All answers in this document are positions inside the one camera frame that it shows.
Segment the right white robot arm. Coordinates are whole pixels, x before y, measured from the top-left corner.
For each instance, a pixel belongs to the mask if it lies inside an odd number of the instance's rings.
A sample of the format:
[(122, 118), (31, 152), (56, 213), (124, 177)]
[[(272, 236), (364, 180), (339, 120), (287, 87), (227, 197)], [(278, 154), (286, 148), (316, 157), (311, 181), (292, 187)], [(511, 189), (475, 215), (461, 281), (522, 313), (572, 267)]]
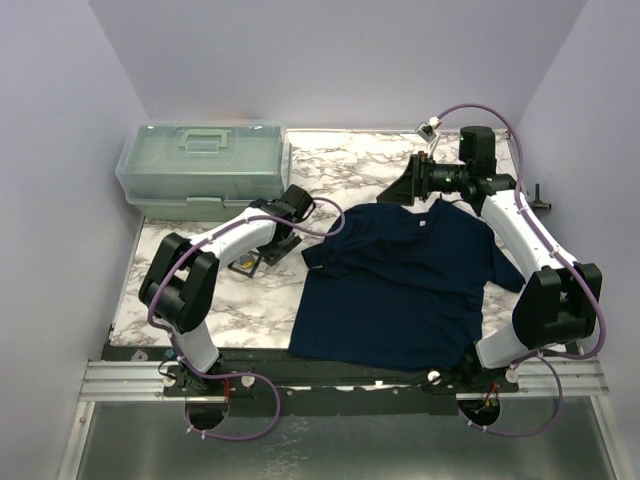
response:
[(496, 369), (591, 336), (602, 273), (555, 242), (517, 192), (515, 179), (498, 173), (493, 129), (461, 128), (458, 159), (440, 164), (433, 151), (414, 153), (403, 174), (376, 199), (411, 206), (433, 192), (457, 193), (495, 230), (520, 267), (526, 285), (510, 324), (478, 341), (459, 370), (462, 384), (480, 392), (494, 383)]

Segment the round colourful brooch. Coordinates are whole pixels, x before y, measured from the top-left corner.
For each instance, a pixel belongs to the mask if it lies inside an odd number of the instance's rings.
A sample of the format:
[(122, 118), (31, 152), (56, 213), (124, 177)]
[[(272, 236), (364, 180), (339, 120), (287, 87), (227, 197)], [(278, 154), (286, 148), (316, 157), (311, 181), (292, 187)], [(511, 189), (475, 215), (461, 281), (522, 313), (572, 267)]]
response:
[(242, 267), (242, 268), (249, 268), (252, 267), (255, 263), (254, 257), (252, 255), (246, 254), (241, 256), (238, 259), (238, 264)]

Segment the navy blue t-shirt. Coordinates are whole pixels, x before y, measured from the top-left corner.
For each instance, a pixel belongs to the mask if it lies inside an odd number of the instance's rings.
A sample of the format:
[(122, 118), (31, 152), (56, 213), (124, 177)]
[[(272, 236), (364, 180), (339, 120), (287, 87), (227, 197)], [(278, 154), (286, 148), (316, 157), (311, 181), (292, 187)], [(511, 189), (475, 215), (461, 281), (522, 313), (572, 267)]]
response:
[(302, 252), (293, 355), (449, 369), (482, 337), (485, 285), (518, 293), (525, 284), (493, 230), (450, 202), (424, 213), (361, 204), (345, 217), (338, 235)]

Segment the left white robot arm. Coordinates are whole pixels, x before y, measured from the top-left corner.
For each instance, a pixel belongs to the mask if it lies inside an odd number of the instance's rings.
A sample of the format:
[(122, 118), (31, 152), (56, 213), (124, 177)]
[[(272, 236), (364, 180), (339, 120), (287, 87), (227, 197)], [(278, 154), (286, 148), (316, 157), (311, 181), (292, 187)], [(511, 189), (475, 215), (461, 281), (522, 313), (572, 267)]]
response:
[(222, 374), (219, 348), (206, 327), (218, 275), (245, 254), (269, 265), (279, 262), (301, 242), (297, 233), (316, 206), (306, 190), (291, 185), (281, 197), (257, 199), (204, 233), (170, 233), (161, 240), (138, 299), (147, 308), (147, 323), (170, 340), (178, 362), (171, 374), (175, 388), (209, 395), (229, 385), (234, 376)]

